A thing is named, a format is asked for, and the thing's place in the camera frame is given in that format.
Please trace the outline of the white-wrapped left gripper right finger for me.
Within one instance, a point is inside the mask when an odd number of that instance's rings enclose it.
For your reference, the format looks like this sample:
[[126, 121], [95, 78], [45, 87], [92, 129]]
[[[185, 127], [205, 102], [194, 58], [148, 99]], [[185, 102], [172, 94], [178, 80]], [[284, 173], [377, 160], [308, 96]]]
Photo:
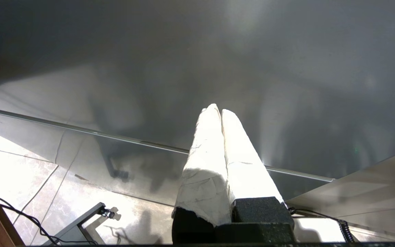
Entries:
[[222, 110], [222, 130], [230, 203], [237, 199], [274, 197], [284, 204], [281, 193], [234, 112]]

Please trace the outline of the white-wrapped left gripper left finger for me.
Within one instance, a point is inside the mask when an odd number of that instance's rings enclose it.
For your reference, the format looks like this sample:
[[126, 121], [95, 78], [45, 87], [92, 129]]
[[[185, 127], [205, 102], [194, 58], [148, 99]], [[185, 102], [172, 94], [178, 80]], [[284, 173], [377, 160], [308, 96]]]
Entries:
[[191, 213], [212, 226], [231, 222], [222, 117], [216, 104], [203, 108], [182, 170], [172, 217]]

